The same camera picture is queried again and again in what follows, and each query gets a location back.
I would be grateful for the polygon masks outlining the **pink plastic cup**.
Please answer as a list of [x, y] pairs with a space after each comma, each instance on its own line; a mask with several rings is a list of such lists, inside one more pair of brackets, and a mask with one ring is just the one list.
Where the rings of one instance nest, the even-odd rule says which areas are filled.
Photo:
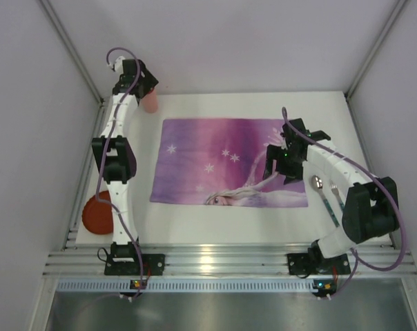
[[142, 106], [145, 112], [149, 114], [156, 113], [158, 111], [158, 100], [157, 100], [157, 92], [155, 89], [151, 90], [148, 94], [144, 96], [141, 100]]

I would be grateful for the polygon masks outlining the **spoon with teal handle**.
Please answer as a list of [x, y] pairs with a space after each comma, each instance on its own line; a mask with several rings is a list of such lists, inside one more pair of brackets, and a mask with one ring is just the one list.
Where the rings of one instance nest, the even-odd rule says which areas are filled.
[[322, 183], [322, 179], [320, 177], [318, 177], [317, 175], [313, 175], [310, 179], [311, 182], [311, 187], [319, 194], [320, 198], [322, 199], [322, 202], [325, 206], [325, 208], [327, 209], [327, 212], [329, 213], [329, 216], [331, 217], [331, 220], [333, 221], [333, 224], [335, 225], [335, 227], [339, 227], [340, 224], [337, 220], [337, 217], [328, 201], [328, 199], [326, 198], [324, 192], [323, 192], [323, 183]]

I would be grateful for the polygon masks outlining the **fork with teal handle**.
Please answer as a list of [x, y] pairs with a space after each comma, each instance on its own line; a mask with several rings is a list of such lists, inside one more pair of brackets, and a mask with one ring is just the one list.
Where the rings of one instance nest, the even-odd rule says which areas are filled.
[[330, 185], [331, 192], [333, 193], [334, 197], [336, 198], [336, 200], [337, 200], [337, 202], [340, 206], [340, 209], [343, 211], [344, 208], [345, 208], [345, 205], [343, 203], [343, 200], [340, 197], [340, 193], [339, 193], [339, 189], [338, 189], [337, 185], [333, 181], [330, 181], [329, 185]]

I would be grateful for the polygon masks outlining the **purple pink Frozen placemat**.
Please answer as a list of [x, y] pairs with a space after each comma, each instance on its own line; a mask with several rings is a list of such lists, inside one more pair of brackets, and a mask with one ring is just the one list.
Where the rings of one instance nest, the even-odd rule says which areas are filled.
[[283, 148], [281, 119], [166, 119], [150, 200], [175, 205], [305, 208], [301, 181], [264, 179], [266, 149]]

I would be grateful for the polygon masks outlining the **red round plate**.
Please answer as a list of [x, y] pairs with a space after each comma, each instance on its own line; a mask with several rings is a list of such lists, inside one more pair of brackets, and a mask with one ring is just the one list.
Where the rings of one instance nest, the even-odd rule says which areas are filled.
[[99, 202], [96, 196], [91, 197], [85, 204], [81, 220], [87, 231], [93, 234], [113, 233], [112, 208], [107, 203]]

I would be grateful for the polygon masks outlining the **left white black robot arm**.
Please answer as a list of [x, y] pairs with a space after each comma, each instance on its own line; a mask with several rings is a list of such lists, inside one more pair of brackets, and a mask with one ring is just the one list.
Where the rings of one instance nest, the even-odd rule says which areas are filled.
[[134, 261], [141, 252], [129, 195], [130, 181], [137, 172], [137, 160], [127, 135], [140, 101], [153, 91], [157, 80], [137, 59], [120, 56], [111, 68], [119, 74], [119, 80], [113, 88], [110, 115], [102, 133], [92, 140], [99, 171], [95, 197], [111, 208], [112, 258]]

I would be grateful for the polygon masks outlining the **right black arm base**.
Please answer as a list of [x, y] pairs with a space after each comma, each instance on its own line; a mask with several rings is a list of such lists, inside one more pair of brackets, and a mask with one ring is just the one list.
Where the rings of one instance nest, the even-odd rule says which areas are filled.
[[348, 256], [341, 254], [324, 258], [318, 248], [308, 248], [307, 252], [287, 255], [289, 274], [306, 279], [311, 275], [349, 275], [351, 267]]

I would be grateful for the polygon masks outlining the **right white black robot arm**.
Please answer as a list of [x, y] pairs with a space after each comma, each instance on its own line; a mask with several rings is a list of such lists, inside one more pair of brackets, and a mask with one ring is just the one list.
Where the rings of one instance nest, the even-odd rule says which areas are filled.
[[399, 229], [396, 215], [396, 183], [389, 177], [378, 178], [339, 153], [331, 137], [319, 130], [311, 132], [301, 119], [282, 126], [279, 144], [266, 148], [263, 177], [277, 172], [287, 183], [307, 178], [305, 165], [310, 165], [337, 185], [342, 200], [339, 226], [315, 240], [311, 249], [322, 259], [331, 259], [359, 243], [381, 237]]

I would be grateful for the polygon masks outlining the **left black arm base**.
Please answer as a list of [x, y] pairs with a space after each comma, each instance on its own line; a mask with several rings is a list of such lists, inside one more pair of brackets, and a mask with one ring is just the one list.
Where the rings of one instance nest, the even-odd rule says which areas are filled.
[[117, 245], [113, 243], [110, 251], [99, 248], [97, 258], [104, 262], [106, 276], [162, 276], [165, 268], [164, 254], [141, 253], [139, 259], [133, 244]]

